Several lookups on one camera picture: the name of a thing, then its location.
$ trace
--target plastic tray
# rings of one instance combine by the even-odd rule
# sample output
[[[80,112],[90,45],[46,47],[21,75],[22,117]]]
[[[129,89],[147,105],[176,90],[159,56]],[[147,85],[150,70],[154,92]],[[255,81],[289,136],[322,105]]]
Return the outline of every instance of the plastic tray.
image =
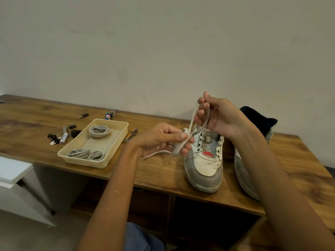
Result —
[[[91,136],[88,130],[90,127],[96,125],[104,125],[108,127],[111,130],[111,133],[102,138],[95,138]],[[122,143],[123,139],[127,135],[128,125],[128,122],[123,121],[95,119],[86,128],[84,128],[75,139],[65,145],[65,147],[57,153],[57,155],[71,164],[105,168],[120,144]],[[91,152],[101,151],[106,153],[106,156],[101,161],[94,161],[88,159],[73,158],[66,155],[71,150],[78,148],[89,149]]]

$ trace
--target wooden desk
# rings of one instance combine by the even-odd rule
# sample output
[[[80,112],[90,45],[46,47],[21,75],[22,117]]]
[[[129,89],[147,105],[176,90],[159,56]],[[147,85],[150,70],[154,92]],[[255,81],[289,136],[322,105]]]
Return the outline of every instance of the wooden desk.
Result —
[[[110,109],[80,106],[48,100],[2,95],[0,99],[0,154],[27,162],[101,179],[109,179],[115,162],[124,147],[123,142],[104,169],[68,164],[57,156],[62,145],[49,145],[47,134],[62,134],[62,126],[75,123],[85,128],[93,119],[104,118]],[[76,119],[83,113],[89,117]],[[118,111],[113,118],[129,123],[129,131],[139,132],[167,122],[179,128],[189,121]],[[275,134],[270,146],[283,164],[299,191],[306,197],[330,230],[335,232],[335,180],[316,157],[295,135]],[[265,215],[261,204],[249,198],[238,185],[232,162],[224,163],[224,178],[216,194],[195,190],[187,181],[182,158],[156,155],[142,159],[138,165],[135,186],[173,194],[193,200],[210,202],[257,215]]]

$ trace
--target white wall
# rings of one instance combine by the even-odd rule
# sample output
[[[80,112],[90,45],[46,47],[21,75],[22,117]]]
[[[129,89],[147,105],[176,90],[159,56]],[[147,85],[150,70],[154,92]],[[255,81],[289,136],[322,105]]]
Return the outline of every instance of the white wall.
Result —
[[[335,0],[0,0],[9,94],[190,118],[204,90],[335,167]]]

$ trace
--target marker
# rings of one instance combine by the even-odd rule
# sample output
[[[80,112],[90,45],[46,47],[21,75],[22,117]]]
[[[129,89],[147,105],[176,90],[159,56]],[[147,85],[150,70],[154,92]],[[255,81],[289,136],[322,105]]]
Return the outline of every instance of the marker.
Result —
[[[68,137],[69,133],[67,132],[67,129],[65,126],[63,126],[63,136],[61,138],[61,141],[59,142],[60,144],[64,144],[67,137]]]

